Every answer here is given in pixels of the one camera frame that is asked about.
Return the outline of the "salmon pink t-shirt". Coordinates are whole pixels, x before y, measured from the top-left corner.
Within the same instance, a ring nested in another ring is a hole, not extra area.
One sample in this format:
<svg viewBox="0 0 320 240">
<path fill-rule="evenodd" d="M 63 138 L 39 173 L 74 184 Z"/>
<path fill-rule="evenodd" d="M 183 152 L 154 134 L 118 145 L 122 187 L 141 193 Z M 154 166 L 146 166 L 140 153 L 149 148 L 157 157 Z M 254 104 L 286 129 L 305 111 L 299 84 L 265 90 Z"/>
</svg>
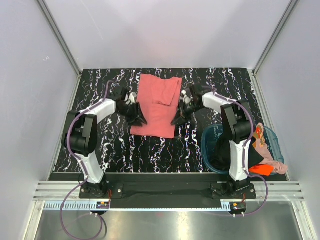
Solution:
<svg viewBox="0 0 320 240">
<path fill-rule="evenodd" d="M 161 79 L 151 74 L 141 74 L 137 102 L 147 121 L 143 126 L 132 126 L 135 136 L 173 139 L 175 126 L 171 125 L 177 111 L 181 94 L 182 79 Z"/>
</svg>

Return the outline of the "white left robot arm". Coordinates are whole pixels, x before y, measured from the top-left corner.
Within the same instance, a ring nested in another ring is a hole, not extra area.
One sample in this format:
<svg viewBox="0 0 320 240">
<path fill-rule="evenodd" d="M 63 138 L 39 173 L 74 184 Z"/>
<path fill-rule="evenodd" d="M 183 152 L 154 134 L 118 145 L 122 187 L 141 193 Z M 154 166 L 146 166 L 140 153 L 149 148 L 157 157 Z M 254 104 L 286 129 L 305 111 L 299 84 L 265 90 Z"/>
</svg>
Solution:
<svg viewBox="0 0 320 240">
<path fill-rule="evenodd" d="M 108 193 L 107 184 L 102 182 L 104 172 L 96 155 L 98 124 L 113 114 L 124 116 L 130 126 L 147 124 L 137 94 L 117 86 L 112 92 L 107 91 L 104 98 L 94 105 L 80 111 L 69 111 L 61 139 L 61 144 L 79 163 L 84 181 L 92 184 L 90 192 L 97 198 Z"/>
</svg>

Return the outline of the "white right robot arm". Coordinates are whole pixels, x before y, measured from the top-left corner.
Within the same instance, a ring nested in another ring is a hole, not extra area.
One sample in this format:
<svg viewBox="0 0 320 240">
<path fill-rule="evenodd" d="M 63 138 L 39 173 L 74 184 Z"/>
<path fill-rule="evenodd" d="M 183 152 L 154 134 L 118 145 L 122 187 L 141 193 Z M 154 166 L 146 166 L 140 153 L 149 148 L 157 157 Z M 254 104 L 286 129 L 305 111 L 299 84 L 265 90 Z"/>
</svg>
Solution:
<svg viewBox="0 0 320 240">
<path fill-rule="evenodd" d="M 241 182 L 249 177 L 249 146 L 255 130 L 249 105 L 245 100 L 222 96 L 215 88 L 193 84 L 180 92 L 171 124 L 180 125 L 203 108 L 221 114 L 223 133 L 230 145 L 229 176 L 233 181 L 227 185 L 227 192 L 230 197 L 239 198 L 245 192 Z"/>
</svg>

